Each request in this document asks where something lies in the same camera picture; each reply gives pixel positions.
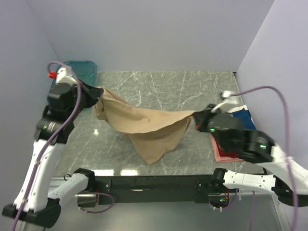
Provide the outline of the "beige t shirt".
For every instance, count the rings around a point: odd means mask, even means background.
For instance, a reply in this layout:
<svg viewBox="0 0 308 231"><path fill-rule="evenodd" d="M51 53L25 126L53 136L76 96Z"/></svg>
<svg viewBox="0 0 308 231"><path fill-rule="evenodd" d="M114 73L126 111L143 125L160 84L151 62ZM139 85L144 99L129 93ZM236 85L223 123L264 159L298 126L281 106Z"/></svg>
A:
<svg viewBox="0 0 308 231"><path fill-rule="evenodd" d="M193 115L192 110L169 112L138 108L107 88L103 88L94 111L99 120L126 134L149 165L177 147Z"/></svg>

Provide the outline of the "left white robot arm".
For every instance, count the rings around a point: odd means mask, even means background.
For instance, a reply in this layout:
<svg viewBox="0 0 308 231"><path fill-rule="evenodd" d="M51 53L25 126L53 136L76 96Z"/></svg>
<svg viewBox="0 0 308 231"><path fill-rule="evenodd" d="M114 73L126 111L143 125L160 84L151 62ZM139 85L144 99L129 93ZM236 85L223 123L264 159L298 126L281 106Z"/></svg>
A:
<svg viewBox="0 0 308 231"><path fill-rule="evenodd" d="M102 88L85 83L55 84L48 94L48 104L36 124L33 153L24 184L15 201L3 208L2 215L17 222L24 221L43 229L57 222L62 207L82 191L96 190L95 174L79 168L62 185L49 191L53 172L64 152L74 120L79 113L94 106L103 94Z"/></svg>

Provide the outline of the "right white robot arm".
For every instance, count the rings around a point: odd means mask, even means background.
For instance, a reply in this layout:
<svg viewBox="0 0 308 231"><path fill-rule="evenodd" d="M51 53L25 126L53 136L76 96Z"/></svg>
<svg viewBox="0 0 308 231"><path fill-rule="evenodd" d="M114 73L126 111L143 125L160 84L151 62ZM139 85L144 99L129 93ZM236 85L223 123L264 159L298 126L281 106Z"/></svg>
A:
<svg viewBox="0 0 308 231"><path fill-rule="evenodd" d="M193 113L196 130L210 133L217 147L227 155L256 164L269 175L236 173L217 168L212 175L215 189L245 189L275 194L278 200L293 207L308 205L308 171L293 160L286 161L279 145L262 131L248 127L245 120L227 112L212 112L210 104Z"/></svg>

